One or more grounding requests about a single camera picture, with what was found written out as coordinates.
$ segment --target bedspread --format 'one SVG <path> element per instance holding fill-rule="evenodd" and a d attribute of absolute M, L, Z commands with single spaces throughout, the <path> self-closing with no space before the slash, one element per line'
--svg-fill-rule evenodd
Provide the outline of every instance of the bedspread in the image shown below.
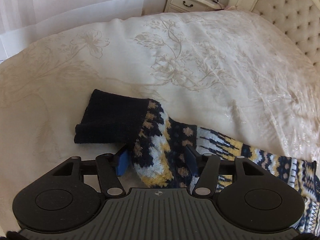
<path fill-rule="evenodd" d="M 318 70 L 275 26 L 241 11 L 112 20 L 43 38 L 0 65 L 0 225 L 18 229 L 14 196 L 72 155 L 94 89 L 159 101 L 265 151 L 319 157 Z"/>

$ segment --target fair isle pattern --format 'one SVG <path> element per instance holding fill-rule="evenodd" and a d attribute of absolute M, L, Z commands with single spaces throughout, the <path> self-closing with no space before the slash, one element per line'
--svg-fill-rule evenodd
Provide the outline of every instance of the fair isle pattern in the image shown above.
<path fill-rule="evenodd" d="M 145 120 L 134 145 L 133 165 L 148 187 L 189 187 L 192 177 L 185 164 L 184 147 L 190 144 L 200 154 L 213 153 L 222 160 L 244 156 L 294 187 L 304 198 L 305 212 L 298 225 L 304 233 L 320 234 L 320 182 L 316 162 L 273 155 L 220 134 L 214 130 L 172 120 L 161 104 L 150 99 Z M 232 183 L 232 176 L 219 176 L 216 192 Z"/>
<path fill-rule="evenodd" d="M 305 210 L 304 214 L 300 220 L 300 223 L 297 229 L 301 233 L 313 233 L 316 236 L 319 236 L 319 210 L 320 203 L 311 200 L 310 198 L 304 198 Z"/>
<path fill-rule="evenodd" d="M 316 162 L 309 163 L 295 158 L 273 155 L 263 150 L 235 141 L 216 131 L 197 127 L 196 150 L 200 154 L 213 153 L 222 160 L 234 160 L 242 155 L 294 187 L 305 201 L 305 211 L 297 229 L 301 233 L 320 235 L 319 180 L 316 177 Z M 193 178 L 193 190 L 197 178 Z M 219 176 L 216 192 L 232 183 L 232 176 Z"/>
<path fill-rule="evenodd" d="M 136 172 L 148 187 L 167 187 L 173 179 L 165 155 L 170 152 L 167 134 L 169 127 L 169 117 L 160 103 L 150 100 L 132 158 Z"/>

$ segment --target metal screw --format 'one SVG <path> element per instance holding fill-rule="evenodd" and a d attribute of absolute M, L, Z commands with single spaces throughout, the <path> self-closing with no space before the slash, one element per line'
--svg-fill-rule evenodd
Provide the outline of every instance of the metal screw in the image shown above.
<path fill-rule="evenodd" d="M 123 190 L 118 187 L 112 187 L 107 190 L 107 193 L 112 196 L 120 195 L 120 194 L 122 194 L 122 192 L 123 192 Z"/>
<path fill-rule="evenodd" d="M 209 195 L 211 193 L 211 190 L 209 190 L 206 187 L 199 187 L 199 188 L 196 188 L 196 193 L 198 195 L 204 196 L 204 195 Z"/>

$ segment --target nightstand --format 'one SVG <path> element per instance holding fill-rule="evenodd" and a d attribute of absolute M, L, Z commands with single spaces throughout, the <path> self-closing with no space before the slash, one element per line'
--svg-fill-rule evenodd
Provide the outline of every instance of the nightstand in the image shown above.
<path fill-rule="evenodd" d="M 225 8 L 220 5 L 211 0 L 168 0 L 164 12 L 210 12 Z"/>

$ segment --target bed headboard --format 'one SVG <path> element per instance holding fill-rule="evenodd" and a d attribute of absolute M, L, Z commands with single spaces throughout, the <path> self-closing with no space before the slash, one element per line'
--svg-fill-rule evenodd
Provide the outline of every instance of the bed headboard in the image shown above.
<path fill-rule="evenodd" d="M 229 0 L 273 23 L 320 67 L 320 0 Z"/>

